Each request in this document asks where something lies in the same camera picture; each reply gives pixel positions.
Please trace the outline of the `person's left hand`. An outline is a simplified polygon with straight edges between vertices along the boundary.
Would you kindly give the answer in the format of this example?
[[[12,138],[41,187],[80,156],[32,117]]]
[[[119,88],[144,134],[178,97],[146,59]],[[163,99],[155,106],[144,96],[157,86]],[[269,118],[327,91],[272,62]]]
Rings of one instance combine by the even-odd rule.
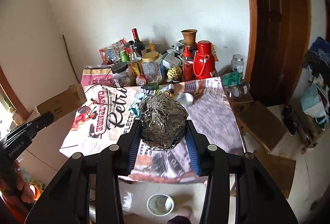
[[[16,197],[16,196],[9,196],[5,194],[5,190],[7,188],[7,185],[3,179],[1,179],[1,194],[3,196],[3,199],[11,205],[22,205],[23,202],[25,203],[32,203],[34,201],[34,193],[30,189],[30,185],[25,181],[24,175],[20,168],[20,163],[15,160],[14,162],[16,174],[17,174],[17,179],[16,179],[16,187],[18,190],[20,190],[21,193],[21,200]]]

